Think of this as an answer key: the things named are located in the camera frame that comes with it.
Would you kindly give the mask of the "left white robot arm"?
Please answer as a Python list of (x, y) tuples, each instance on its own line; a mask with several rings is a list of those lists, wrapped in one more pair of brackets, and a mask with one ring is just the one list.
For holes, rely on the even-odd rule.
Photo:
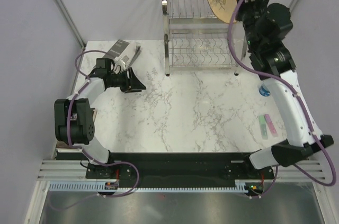
[(93, 102), (108, 88), (119, 88), (123, 93), (146, 89), (131, 67), (118, 73), (109, 58), (98, 58), (96, 66), (85, 77), (84, 84), (71, 96), (54, 103), (55, 136), (58, 141), (82, 152), (105, 178), (116, 173), (116, 165), (109, 161), (110, 151), (95, 137)]

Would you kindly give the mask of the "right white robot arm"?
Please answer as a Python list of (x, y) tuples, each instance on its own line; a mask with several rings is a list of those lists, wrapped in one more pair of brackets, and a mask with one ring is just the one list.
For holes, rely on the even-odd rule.
[(288, 7), (269, 0), (252, 0), (241, 4), (236, 20), (242, 22), (249, 58), (259, 78), (271, 93), (287, 132), (286, 140), (249, 155), (243, 173), (255, 178), (263, 168), (288, 167), (334, 143), (314, 122), (298, 82), (296, 65), (283, 39), (292, 30)]

